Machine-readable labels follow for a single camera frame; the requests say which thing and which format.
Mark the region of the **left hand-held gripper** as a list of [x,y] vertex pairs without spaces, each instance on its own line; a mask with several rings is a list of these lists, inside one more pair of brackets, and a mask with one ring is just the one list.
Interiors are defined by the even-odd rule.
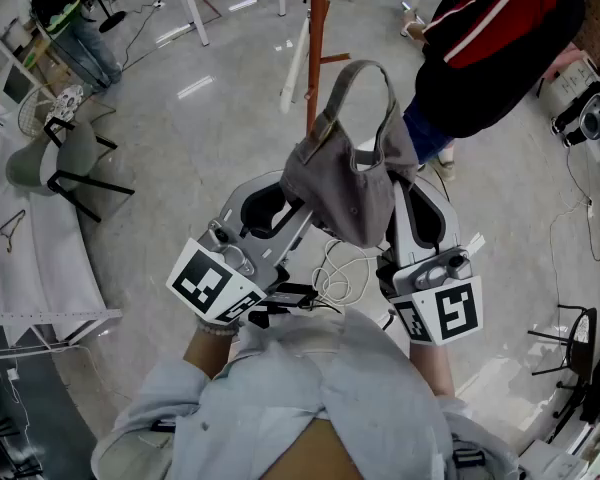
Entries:
[[229,325],[278,284],[278,266],[304,238],[313,211],[294,203],[274,225],[286,198],[282,171],[239,185],[197,240],[187,241],[166,282],[204,322]]

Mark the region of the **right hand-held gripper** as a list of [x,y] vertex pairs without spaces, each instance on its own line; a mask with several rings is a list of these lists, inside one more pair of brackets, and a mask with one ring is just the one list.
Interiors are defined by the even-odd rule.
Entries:
[[376,270],[392,313],[411,342],[426,346],[445,345],[481,330],[481,278],[472,272],[468,251],[459,247],[455,209],[421,177],[410,190],[396,180],[393,191],[393,220],[387,231],[396,264],[380,256]]

